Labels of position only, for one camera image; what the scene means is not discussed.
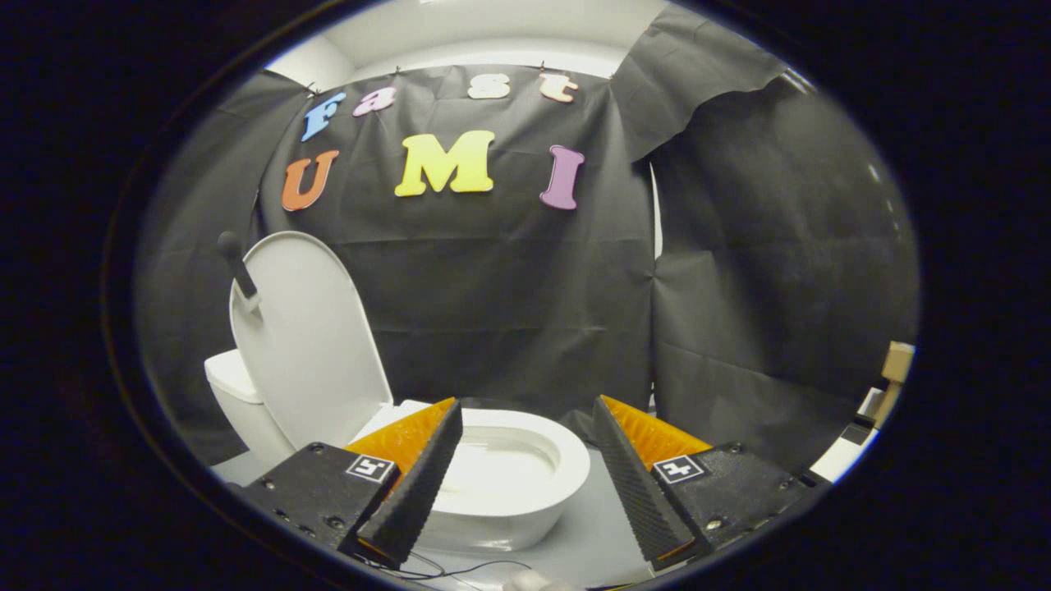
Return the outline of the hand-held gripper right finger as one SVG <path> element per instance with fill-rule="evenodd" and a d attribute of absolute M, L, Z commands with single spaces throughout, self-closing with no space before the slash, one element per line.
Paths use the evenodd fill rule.
<path fill-rule="evenodd" d="M 712 445 L 610 396 L 594 400 L 593 440 L 655 570 L 699 561 L 787 519 L 822 493 L 743 442 Z"/>

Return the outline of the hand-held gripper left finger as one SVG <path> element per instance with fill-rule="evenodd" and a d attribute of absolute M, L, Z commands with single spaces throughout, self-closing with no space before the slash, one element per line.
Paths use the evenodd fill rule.
<path fill-rule="evenodd" d="M 449 398 L 344 447 L 309 442 L 240 495 L 304 538 L 397 569 L 420 538 L 462 433 L 461 402 Z"/>

